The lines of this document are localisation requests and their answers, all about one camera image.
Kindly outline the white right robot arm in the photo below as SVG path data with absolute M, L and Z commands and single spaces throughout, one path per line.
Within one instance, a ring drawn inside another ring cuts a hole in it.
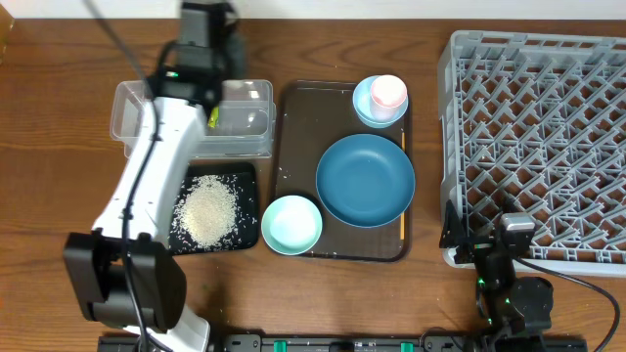
M 468 235 L 452 201 L 444 210 L 439 247 L 453 248 L 457 264 L 471 263 L 479 315 L 489 327 L 467 337 L 465 351 L 545 351 L 542 332 L 552 326 L 554 288 L 540 277 L 516 275 L 514 261 L 528 251 L 535 232 L 532 217 L 515 212 L 511 201 L 495 229 Z

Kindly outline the dark blue plate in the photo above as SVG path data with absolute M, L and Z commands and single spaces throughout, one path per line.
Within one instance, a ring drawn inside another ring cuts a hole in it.
M 401 182 L 406 185 L 402 203 Z M 400 146 L 374 134 L 333 143 L 319 160 L 315 186 L 337 220 L 358 228 L 385 226 L 410 206 L 416 189 L 412 162 Z

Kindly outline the green snack wrapper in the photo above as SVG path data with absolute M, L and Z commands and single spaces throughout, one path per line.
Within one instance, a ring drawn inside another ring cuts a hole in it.
M 214 108 L 207 121 L 207 126 L 209 129 L 215 129 L 219 121 L 219 107 Z

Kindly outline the wooden chopstick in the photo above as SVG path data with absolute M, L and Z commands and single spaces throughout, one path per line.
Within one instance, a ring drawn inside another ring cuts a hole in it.
M 405 152 L 406 152 L 405 151 L 405 146 L 406 146 L 405 132 L 402 132 L 402 134 L 401 134 L 401 144 L 400 145 L 401 145 L 401 149 L 402 149 L 403 154 L 406 156 L 406 154 L 405 154 Z M 401 199 L 402 199 L 402 203 L 404 203 L 405 202 L 404 199 L 406 198 L 406 196 L 404 195 L 406 193 L 406 185 L 405 185 L 404 181 L 401 182 L 400 186 L 401 186 L 400 187 L 400 191 L 403 194 L 401 196 Z M 402 242 L 405 241 L 405 211 L 406 211 L 406 208 L 400 214 L 400 241 L 402 241 Z

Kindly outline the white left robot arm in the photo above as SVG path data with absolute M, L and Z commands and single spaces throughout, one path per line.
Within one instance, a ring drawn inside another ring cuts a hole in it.
M 116 189 L 87 234 L 63 251 L 83 317 L 133 331 L 140 351 L 204 351 L 210 325 L 185 303 L 186 276 L 168 249 L 173 206 L 223 83 L 241 74 L 238 16 L 228 1 L 185 1 L 177 39 L 145 74 L 93 2 L 99 26 L 144 88 L 142 125 Z

